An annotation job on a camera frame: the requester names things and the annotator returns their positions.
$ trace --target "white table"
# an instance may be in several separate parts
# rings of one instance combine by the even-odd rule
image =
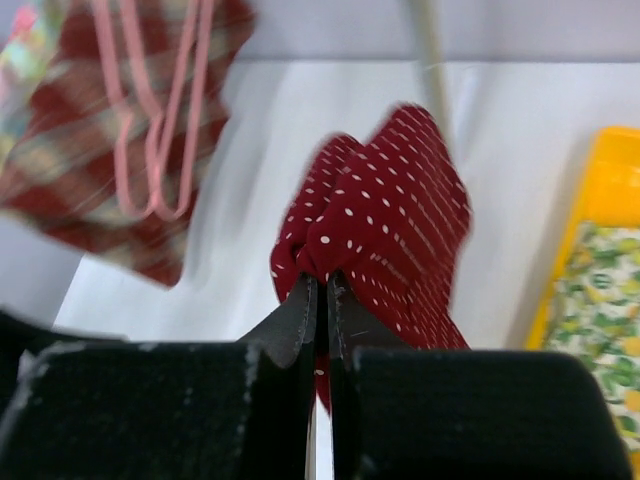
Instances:
[[[474,229],[452,314],[476,348],[518,347],[594,133],[640,127],[640,65],[447,66],[456,163]],[[390,105],[423,98],[413,62],[234,66],[233,115],[198,204],[184,280],[164,290],[85,256],[56,324],[135,341],[234,340],[277,306],[269,253],[310,155],[329,132],[364,140]],[[318,480],[330,478],[326,416]]]

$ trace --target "beige rod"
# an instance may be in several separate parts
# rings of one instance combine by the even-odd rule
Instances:
[[[411,18],[416,33],[416,43],[420,51],[421,73],[427,94],[429,112],[438,124],[438,128],[453,148],[450,106],[443,68],[443,56],[439,35],[439,18],[436,0],[408,0],[411,5]]]

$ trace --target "red cloth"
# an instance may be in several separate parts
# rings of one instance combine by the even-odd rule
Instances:
[[[271,255],[278,298],[301,272],[326,282],[342,270],[360,303],[408,344],[467,348],[448,307],[470,218],[433,118],[400,106],[365,145],[336,135],[316,154]],[[328,375],[319,380],[328,405]]]

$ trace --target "yellow container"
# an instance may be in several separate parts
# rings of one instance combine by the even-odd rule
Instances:
[[[640,227],[640,130],[609,127],[598,134],[527,339],[528,350],[542,348],[555,281],[564,275],[579,225],[587,221]],[[640,454],[633,454],[632,461],[640,480]]]

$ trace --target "black object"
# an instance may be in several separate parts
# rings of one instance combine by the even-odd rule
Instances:
[[[312,478],[323,354],[337,480],[633,478],[578,361],[415,351],[340,274],[328,288],[300,278],[237,343],[60,341],[29,328],[26,343],[0,347],[15,381],[16,354],[45,345],[0,423],[0,478]]]

